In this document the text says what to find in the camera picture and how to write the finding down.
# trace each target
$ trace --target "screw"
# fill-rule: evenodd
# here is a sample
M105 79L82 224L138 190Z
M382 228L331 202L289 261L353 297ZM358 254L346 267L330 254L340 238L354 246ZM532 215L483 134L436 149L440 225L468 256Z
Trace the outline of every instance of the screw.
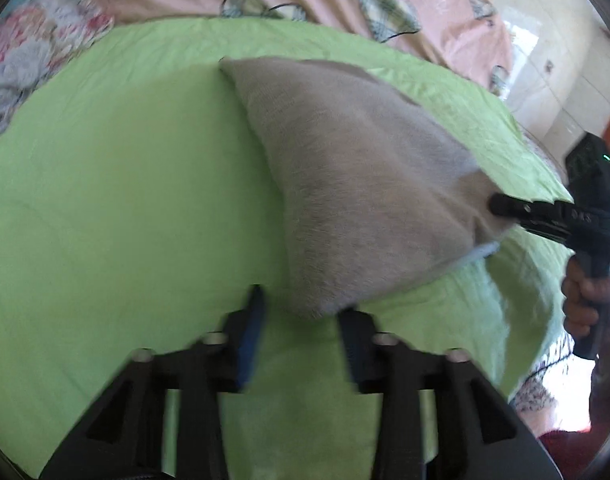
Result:
M454 348L449 350L445 357L448 361L452 363L469 363L471 361L471 355L467 350L463 350L462 348Z
M224 345L227 342L227 334L224 332L207 332L202 338L205 345L218 346Z
M398 344L398 339L388 332L379 332L371 340L377 346L396 346Z
M131 360L137 363L149 363L154 358L154 353L149 348L139 348L131 353Z

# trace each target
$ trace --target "human hand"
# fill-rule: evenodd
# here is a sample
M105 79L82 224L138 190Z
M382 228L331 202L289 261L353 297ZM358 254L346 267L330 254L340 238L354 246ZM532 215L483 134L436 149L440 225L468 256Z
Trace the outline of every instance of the human hand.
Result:
M585 276L578 260L572 256L567 263L562 291L565 295L563 312L565 330L574 338L589 335L593 325L598 323L598 311L588 305L589 301L603 305L601 315L605 316L605 326L598 353L601 365L610 366L610 278L593 280Z

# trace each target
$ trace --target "green fabric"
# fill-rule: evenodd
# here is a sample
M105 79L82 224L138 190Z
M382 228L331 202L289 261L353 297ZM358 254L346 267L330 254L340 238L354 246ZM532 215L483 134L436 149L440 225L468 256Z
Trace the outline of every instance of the green fabric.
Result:
M0 447L36 476L134 348L183 348L270 298L248 392L226 396L235 479L366 478L378 399L354 394L333 319L284 312L281 197L217 61L358 64L423 104L508 193L566 196L494 96L307 23L178 19L115 29L0 139ZM514 229L498 254L364 306L433 352L469 349L505 394L558 334L566 251Z

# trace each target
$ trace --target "tiled floor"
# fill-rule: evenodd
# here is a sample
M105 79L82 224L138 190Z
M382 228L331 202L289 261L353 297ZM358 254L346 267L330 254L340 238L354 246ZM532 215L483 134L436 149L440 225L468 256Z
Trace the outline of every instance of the tiled floor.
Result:
M610 39L589 0L492 0L514 43L506 104L562 163L610 120Z

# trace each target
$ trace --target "person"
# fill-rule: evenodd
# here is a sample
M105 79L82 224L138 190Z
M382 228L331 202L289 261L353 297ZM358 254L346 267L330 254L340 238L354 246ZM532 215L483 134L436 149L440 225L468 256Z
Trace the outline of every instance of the person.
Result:
M601 315L606 316L598 342L598 360L592 373L591 429L577 433L551 431L540 437L563 478L575 480L610 434L610 278L589 279L572 257L567 264L562 291L565 296L564 327L574 339L587 336L598 322L598 312L588 305L589 301L603 304Z

